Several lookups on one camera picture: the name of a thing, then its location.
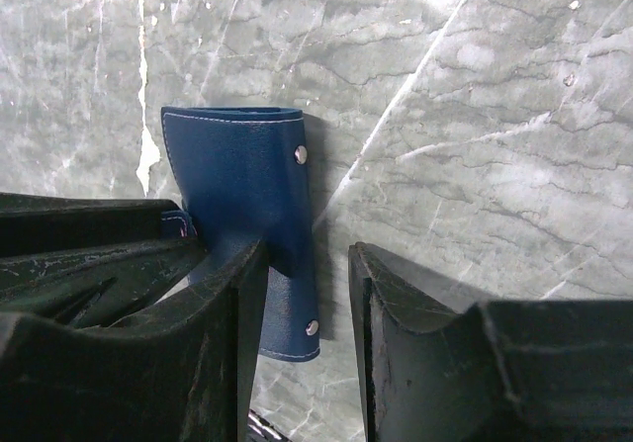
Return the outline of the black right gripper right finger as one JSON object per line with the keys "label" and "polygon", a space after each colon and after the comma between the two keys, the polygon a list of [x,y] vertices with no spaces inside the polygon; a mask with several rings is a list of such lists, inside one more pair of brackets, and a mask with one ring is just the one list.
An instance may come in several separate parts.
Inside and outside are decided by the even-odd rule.
{"label": "black right gripper right finger", "polygon": [[379,246],[348,251],[370,441],[628,441],[632,304],[502,299]]}

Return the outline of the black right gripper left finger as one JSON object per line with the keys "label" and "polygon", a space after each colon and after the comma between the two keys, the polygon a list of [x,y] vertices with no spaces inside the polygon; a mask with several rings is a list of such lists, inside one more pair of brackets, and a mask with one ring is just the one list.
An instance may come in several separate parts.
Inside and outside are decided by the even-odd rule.
{"label": "black right gripper left finger", "polygon": [[241,441],[266,301],[264,244],[111,325],[1,316],[5,441]]}

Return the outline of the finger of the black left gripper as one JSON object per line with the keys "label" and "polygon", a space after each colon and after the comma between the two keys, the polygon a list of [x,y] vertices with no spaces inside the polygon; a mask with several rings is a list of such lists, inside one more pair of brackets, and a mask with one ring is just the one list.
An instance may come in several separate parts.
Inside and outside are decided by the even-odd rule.
{"label": "finger of the black left gripper", "polygon": [[205,256],[197,240],[184,238],[3,258],[1,310],[114,323],[156,303]]}
{"label": "finger of the black left gripper", "polygon": [[3,257],[196,235],[192,218],[170,200],[1,194]]}

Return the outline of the blue leather card holder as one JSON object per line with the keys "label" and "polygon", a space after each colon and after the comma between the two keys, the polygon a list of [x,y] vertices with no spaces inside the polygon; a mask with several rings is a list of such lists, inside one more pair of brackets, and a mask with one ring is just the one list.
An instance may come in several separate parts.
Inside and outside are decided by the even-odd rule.
{"label": "blue leather card holder", "polygon": [[164,106],[160,119],[183,208],[216,264],[252,241],[266,244],[260,354],[313,360],[319,314],[302,110]]}

